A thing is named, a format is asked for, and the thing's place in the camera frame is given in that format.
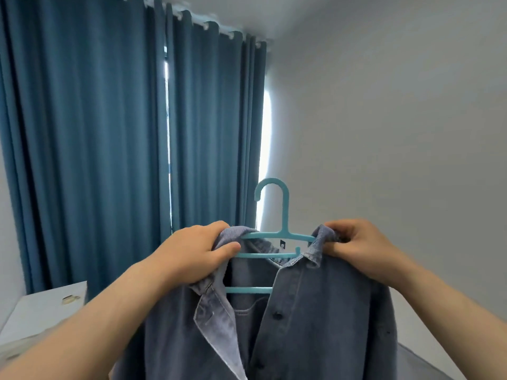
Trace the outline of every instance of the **ceiling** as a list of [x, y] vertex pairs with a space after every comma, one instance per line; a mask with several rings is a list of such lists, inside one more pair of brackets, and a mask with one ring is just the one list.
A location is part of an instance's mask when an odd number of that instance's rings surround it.
[[167, 0], [259, 38], [276, 39], [327, 0]]

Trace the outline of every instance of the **left hand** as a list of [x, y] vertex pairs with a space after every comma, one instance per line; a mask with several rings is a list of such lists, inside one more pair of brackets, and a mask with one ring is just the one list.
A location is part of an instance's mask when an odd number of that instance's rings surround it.
[[226, 228], [229, 228], [226, 222], [216, 221], [177, 230], [142, 263], [163, 281], [164, 293], [178, 285], [199, 281], [239, 252], [238, 242], [211, 251], [215, 239]]

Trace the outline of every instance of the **gray floor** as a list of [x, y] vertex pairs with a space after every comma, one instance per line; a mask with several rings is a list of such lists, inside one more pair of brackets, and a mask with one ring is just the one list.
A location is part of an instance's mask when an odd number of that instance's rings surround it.
[[398, 380], [452, 380], [404, 345], [398, 344]]

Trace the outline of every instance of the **shirt sleeve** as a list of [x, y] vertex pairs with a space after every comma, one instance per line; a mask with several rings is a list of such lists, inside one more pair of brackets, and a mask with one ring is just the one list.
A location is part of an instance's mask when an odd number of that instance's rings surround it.
[[144, 380], [145, 378], [144, 325], [141, 325], [114, 365], [111, 380]]
[[372, 281], [364, 380], [396, 380], [397, 334], [389, 288]]

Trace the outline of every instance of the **blue curtain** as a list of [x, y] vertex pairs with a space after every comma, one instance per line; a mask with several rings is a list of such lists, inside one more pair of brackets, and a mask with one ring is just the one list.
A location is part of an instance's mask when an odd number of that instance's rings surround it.
[[166, 17], [173, 229], [255, 226], [266, 43]]
[[0, 135], [27, 291], [93, 296], [170, 235], [165, 13], [0, 0]]

